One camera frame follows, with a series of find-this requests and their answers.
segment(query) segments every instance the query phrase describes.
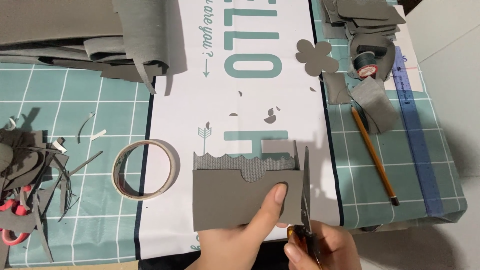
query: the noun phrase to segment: hand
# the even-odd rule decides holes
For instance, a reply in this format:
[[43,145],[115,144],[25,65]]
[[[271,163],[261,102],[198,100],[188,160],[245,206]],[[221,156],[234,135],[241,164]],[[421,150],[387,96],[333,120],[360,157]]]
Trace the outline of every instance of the hand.
[[247,226],[198,232],[201,255],[187,269],[250,270],[257,258],[260,244],[275,225],[287,227],[287,224],[277,223],[286,193],[285,184],[276,184]]
[[[323,270],[361,270],[360,257],[352,235],[342,227],[332,227],[319,221],[311,221],[312,232],[317,234],[320,246],[320,263]],[[284,247],[289,258],[290,270],[318,270],[317,264],[295,243],[290,236]]]

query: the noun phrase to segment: blue ruler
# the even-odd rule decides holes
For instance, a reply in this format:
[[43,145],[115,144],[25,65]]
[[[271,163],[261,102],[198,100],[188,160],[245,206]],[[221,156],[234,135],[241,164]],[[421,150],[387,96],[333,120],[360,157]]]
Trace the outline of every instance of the blue ruler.
[[413,163],[420,183],[420,189],[425,201],[427,214],[439,217],[444,213],[437,180],[433,172],[427,143],[423,134],[420,117],[413,98],[412,88],[408,80],[407,70],[403,61],[400,47],[395,46],[395,63],[392,68],[393,78],[398,94],[398,101],[402,110],[403,124],[407,131],[408,144],[412,154]]

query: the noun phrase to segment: scissors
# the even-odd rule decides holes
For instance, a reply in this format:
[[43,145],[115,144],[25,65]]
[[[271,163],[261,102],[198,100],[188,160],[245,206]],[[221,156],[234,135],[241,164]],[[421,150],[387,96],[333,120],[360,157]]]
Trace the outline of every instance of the scissors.
[[[294,141],[294,159],[295,168],[300,170],[300,162],[297,152],[297,142]],[[303,165],[303,189],[301,196],[301,221],[303,225],[292,225],[287,228],[287,237],[293,235],[295,242],[299,245],[300,249],[305,251],[313,261],[318,265],[318,268],[322,270],[320,264],[320,247],[318,244],[317,235],[312,232],[310,224],[310,161],[308,154],[308,147],[305,147],[305,163]]]
[[[17,216],[25,216],[27,215],[28,207],[24,203],[24,198],[27,197],[28,193],[32,190],[32,186],[26,185],[20,189],[20,200],[16,199],[9,199],[7,202],[0,206],[0,211],[6,211],[7,209],[11,209],[12,212],[14,212],[15,215]],[[17,245],[30,235],[29,233],[21,233],[18,237],[13,237],[14,233],[10,230],[7,229],[1,229],[1,237],[3,242],[6,245]]]

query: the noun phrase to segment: pencil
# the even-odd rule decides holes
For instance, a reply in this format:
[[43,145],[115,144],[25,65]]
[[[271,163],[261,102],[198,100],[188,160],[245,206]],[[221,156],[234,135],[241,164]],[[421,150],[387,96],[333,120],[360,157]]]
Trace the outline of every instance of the pencil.
[[390,182],[388,181],[387,174],[385,173],[384,167],[382,166],[382,163],[380,162],[380,159],[378,158],[377,153],[375,152],[375,148],[373,148],[373,144],[372,144],[372,141],[370,140],[370,137],[367,134],[367,130],[363,126],[363,123],[360,119],[358,111],[353,106],[352,106],[352,114],[353,114],[353,118],[355,118],[355,122],[357,123],[357,126],[360,129],[360,133],[363,137],[363,140],[367,145],[368,151],[370,152],[370,156],[372,157],[373,162],[375,162],[375,166],[377,167],[378,173],[380,174],[380,178],[382,179],[382,183],[384,184],[385,190],[387,191],[387,194],[390,197],[392,204],[395,206],[399,206],[400,202],[396,198],[395,192],[393,191],[393,188],[390,185]]

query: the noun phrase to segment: table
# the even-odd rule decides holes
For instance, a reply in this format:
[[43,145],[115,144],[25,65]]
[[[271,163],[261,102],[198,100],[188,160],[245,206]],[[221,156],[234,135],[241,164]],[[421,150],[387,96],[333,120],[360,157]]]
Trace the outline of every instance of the table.
[[[347,70],[347,40],[323,38],[316,1],[312,1],[317,41],[329,41],[332,57],[340,62],[339,71]],[[47,211],[48,241],[53,265],[89,265],[135,260],[133,237],[137,203],[123,200],[110,181],[110,170],[118,151],[130,142],[145,138],[149,94],[143,84],[99,77],[100,72],[41,65],[0,63],[0,123],[9,117],[27,117],[39,108],[33,121],[24,128],[47,130],[48,141],[62,136],[71,170],[88,157],[104,153],[72,177],[73,193],[79,201],[67,216],[60,216],[59,193],[55,193]],[[359,81],[346,76],[349,87]],[[433,111],[425,85],[415,92],[416,104],[424,128],[430,157],[447,218],[456,221],[467,203],[445,141],[443,130]],[[394,107],[399,109],[396,92],[387,90]],[[75,142],[79,126],[96,111],[82,131],[81,143]],[[430,222],[408,149],[407,137],[398,120],[393,131],[372,135],[377,152],[401,202],[393,208],[376,168],[350,113],[350,105],[328,107],[344,226],[348,229],[396,221]],[[90,142],[90,135],[106,129],[106,135]],[[127,168],[130,185],[139,181],[141,151],[134,151]],[[47,175],[48,179],[57,174]],[[36,267],[48,265],[36,232],[21,245],[11,248],[10,265]]]

